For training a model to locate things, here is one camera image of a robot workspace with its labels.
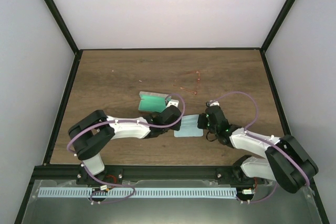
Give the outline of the light blue cleaning cloth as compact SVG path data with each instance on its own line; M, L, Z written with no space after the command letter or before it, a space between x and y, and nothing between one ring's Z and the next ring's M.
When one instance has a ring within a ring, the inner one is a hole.
M181 127L174 131L174 137L202 137L203 129L197 127L199 115L185 115L181 119Z

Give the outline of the grey glasses case green inside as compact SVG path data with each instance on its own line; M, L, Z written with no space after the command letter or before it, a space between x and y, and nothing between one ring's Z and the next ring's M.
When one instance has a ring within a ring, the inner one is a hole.
M168 94L155 92L139 92L140 103L138 110L141 112L162 112L171 100Z

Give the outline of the pink transparent sunglasses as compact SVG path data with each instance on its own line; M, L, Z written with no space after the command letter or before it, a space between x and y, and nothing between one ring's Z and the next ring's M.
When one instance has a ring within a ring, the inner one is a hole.
M201 74L198 70L186 71L175 77L172 86L193 95L197 95L200 87L200 80Z

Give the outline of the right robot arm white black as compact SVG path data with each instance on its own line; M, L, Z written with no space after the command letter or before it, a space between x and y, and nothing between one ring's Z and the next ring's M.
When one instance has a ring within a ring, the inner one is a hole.
M275 181L289 193L309 186L319 172L316 163L292 135L276 137L253 133L230 124L220 106L208 106L200 114L197 127L230 148L250 152L236 161L233 177L244 184L253 177Z

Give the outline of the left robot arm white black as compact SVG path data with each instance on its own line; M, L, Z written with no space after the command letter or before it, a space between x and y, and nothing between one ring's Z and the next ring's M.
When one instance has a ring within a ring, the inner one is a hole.
M89 170L89 178L95 184L102 184L107 178L107 170L100 151L110 140L155 138L169 130L178 131L181 119L182 112L174 105L135 119L114 118L103 110L96 110L68 130L70 146Z

